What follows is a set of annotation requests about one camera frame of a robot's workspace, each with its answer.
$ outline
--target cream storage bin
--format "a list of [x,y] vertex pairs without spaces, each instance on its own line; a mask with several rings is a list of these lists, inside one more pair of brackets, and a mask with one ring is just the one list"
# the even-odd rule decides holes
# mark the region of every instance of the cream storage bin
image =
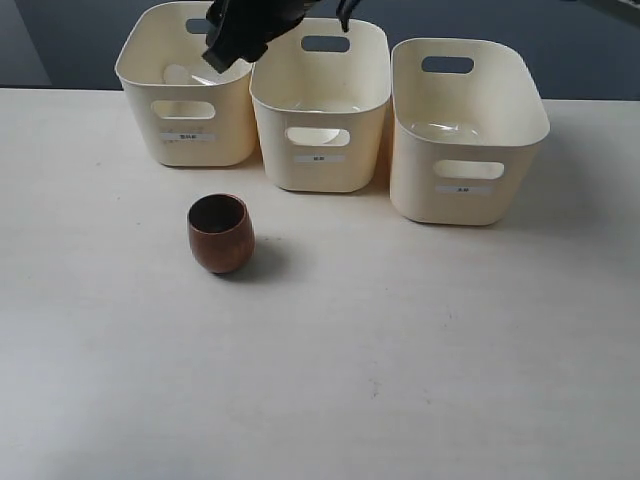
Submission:
[[165,165],[234,165],[256,144],[251,65],[239,61],[217,74],[201,58],[205,33],[187,31],[208,6],[175,2],[147,10],[116,63],[147,148]]
[[515,51],[413,39],[392,53],[391,201],[427,223],[489,225],[506,213],[549,121]]
[[352,192],[376,166],[391,96],[385,33],[307,18],[269,44],[251,81],[269,179],[286,190]]

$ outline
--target bin handle hole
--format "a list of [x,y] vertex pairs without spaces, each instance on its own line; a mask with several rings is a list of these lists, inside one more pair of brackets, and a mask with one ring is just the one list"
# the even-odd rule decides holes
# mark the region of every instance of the bin handle hole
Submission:
[[211,29],[211,23],[206,18],[190,18],[185,23],[187,32],[193,35],[206,35]]
[[499,162],[467,162],[463,160],[440,160],[433,170],[442,178],[467,180],[498,180],[504,176],[505,166]]
[[351,142],[349,132],[339,128],[291,127],[285,135],[294,145],[304,147],[345,147]]
[[347,53],[351,49],[351,41],[347,37],[307,35],[300,43],[305,52]]
[[151,109],[163,120],[211,120],[216,115],[216,109],[207,102],[156,100]]
[[426,73],[455,73],[466,75],[473,71],[475,63],[469,57],[429,56],[422,61],[422,71]]

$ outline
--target cup rim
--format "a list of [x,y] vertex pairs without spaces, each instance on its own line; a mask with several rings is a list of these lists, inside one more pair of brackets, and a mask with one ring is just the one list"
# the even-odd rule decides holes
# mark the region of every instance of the cup rim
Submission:
[[[238,223],[236,223],[230,229],[224,230],[222,232],[205,232],[204,230],[200,230],[198,227],[196,227],[193,224],[193,222],[191,221],[191,213],[193,212],[194,208],[196,208],[196,206],[199,203],[204,202],[205,200],[209,200],[211,198],[227,198],[227,199],[231,199],[231,200],[235,201],[236,203],[238,203],[240,205],[240,207],[242,208],[242,217],[240,218]],[[193,231],[195,231],[197,233],[200,233],[202,235],[209,235],[209,236],[227,235],[227,234],[233,232],[234,230],[237,230],[238,228],[240,228],[240,226],[246,221],[248,214],[249,214],[249,211],[247,209],[247,204],[244,203],[244,201],[240,197],[238,197],[236,195],[232,195],[230,193],[213,193],[211,195],[207,195],[207,196],[204,196],[202,198],[199,198],[198,200],[196,200],[193,203],[193,205],[191,205],[191,208],[189,208],[189,212],[187,213],[187,223],[189,224],[189,228],[191,228]]]

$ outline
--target wooden cup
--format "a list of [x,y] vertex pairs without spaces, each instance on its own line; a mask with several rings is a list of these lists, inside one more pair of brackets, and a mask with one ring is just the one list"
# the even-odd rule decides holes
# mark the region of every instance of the wooden cup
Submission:
[[216,194],[201,198],[188,214],[189,245],[195,259],[211,273],[233,272],[245,265],[256,238],[245,203]]

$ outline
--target copper cup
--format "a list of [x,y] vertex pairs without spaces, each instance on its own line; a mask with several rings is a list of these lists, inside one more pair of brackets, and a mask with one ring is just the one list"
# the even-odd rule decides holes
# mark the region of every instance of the copper cup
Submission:
[[201,198],[189,210],[189,245],[211,273],[231,273],[246,264],[256,246],[247,206],[233,195]]

